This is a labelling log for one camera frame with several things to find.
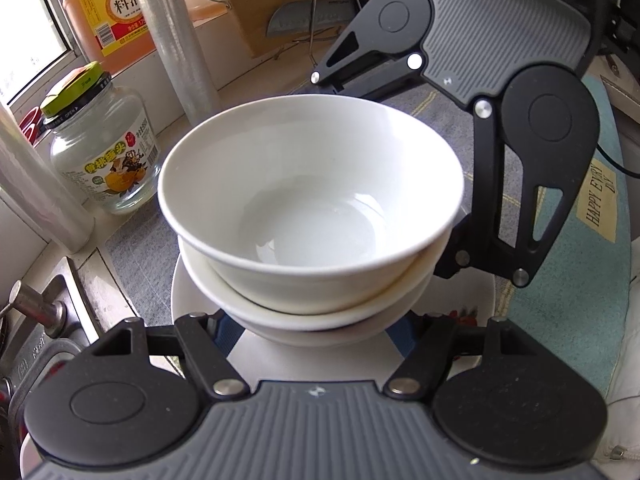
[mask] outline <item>glass jar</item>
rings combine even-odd
[[[107,211],[124,214],[156,193],[160,156],[140,94],[116,87],[99,63],[73,71],[42,103],[51,161]]]

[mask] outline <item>jar label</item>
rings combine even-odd
[[[108,150],[62,175],[96,202],[119,200],[153,173],[158,154],[156,136],[143,111]]]
[[[80,0],[103,56],[148,31],[138,0]]]

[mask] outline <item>stacked bowls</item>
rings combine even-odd
[[[197,126],[168,155],[158,195],[197,287],[246,329],[299,340],[376,316],[382,332],[411,309],[462,193],[456,155],[421,121],[308,94]]]

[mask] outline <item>orange plastic bottle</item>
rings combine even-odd
[[[115,75],[155,49],[138,0],[62,0],[89,60]]]

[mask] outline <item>window frame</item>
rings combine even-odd
[[[38,72],[29,83],[9,101],[9,108],[18,119],[31,108],[40,105],[49,87],[60,79],[60,76],[86,63],[86,57],[67,21],[60,0],[43,1],[60,36],[60,40],[66,46],[66,52],[53,60],[44,70]]]

